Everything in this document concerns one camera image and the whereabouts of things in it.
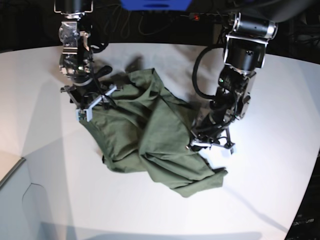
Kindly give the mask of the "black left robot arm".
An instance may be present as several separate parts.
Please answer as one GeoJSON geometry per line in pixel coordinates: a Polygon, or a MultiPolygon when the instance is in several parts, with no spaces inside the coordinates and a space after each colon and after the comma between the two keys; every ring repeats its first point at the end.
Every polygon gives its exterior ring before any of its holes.
{"type": "Polygon", "coordinates": [[[228,1],[227,32],[223,45],[224,67],[214,95],[202,92],[198,86],[198,69],[202,58],[219,48],[218,44],[200,52],[193,66],[192,85],[195,92],[209,101],[208,113],[199,115],[192,126],[187,149],[194,152],[213,146],[232,150],[229,127],[242,119],[249,107],[256,69],[261,69],[269,41],[275,38],[278,24],[304,8],[300,0],[233,0],[228,1]]]}

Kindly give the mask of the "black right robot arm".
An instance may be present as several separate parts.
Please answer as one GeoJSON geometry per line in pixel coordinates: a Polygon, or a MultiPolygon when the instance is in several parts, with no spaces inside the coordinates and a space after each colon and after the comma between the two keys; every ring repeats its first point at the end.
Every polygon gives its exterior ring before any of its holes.
{"type": "Polygon", "coordinates": [[[110,96],[118,87],[113,83],[102,86],[99,82],[101,77],[112,72],[112,67],[104,65],[98,71],[94,70],[94,54],[105,50],[109,43],[92,46],[94,27],[87,18],[94,10],[92,0],[56,0],[53,9],[64,17],[58,30],[62,43],[59,70],[71,81],[71,85],[63,86],[60,92],[68,94],[71,103],[75,104],[77,121],[90,122],[95,106],[116,106],[110,96]]]}

